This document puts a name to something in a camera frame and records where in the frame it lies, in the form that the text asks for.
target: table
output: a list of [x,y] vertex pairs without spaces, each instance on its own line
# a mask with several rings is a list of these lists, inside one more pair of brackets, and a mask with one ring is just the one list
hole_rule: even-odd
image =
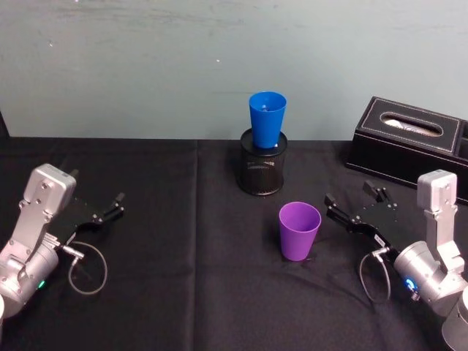
[[[75,194],[90,203],[127,195],[112,230],[87,236],[109,265],[104,290],[91,298],[73,292],[64,257],[45,289],[4,322],[3,350],[445,349],[441,321],[409,299],[395,274],[390,302],[369,303],[356,268],[370,246],[325,216],[326,192],[350,211],[371,203],[361,190],[371,179],[391,190],[414,240],[424,239],[416,191],[348,170],[349,147],[290,142],[283,189],[254,197],[235,182],[235,140],[0,140],[1,245],[29,174],[42,163],[77,168]],[[322,214],[303,263],[279,251],[277,214],[293,200]],[[466,215],[460,206],[463,254]]]

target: gray wall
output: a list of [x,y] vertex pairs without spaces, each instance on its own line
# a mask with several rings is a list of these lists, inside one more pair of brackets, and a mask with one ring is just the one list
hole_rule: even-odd
[[249,95],[289,139],[350,139],[372,95],[468,116],[465,0],[1,0],[12,135],[232,138]]

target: mesh cylinder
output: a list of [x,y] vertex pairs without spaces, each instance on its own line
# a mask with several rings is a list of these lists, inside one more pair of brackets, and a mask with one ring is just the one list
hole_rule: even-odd
[[251,195],[271,195],[279,191],[284,183],[283,167],[287,138],[280,133],[274,148],[257,148],[252,139],[252,129],[241,137],[241,162],[238,176],[239,186]]

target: tissue box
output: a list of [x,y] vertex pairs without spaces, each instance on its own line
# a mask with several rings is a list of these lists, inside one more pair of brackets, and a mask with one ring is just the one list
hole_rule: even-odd
[[458,200],[468,204],[468,123],[372,97],[355,129],[347,166],[414,188],[424,173],[453,172]]

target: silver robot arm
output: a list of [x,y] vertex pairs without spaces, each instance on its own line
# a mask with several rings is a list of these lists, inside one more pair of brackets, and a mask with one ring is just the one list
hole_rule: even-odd
[[[68,204],[76,180],[51,165],[34,169],[20,201],[12,237],[0,252],[0,295],[4,318],[17,314],[59,263],[49,224]],[[83,258],[79,252],[75,256]]]
[[442,335],[456,351],[468,351],[468,282],[464,259],[453,240],[457,177],[444,170],[418,179],[418,206],[427,218],[426,241],[401,252],[394,267],[413,296],[421,297],[441,317]]

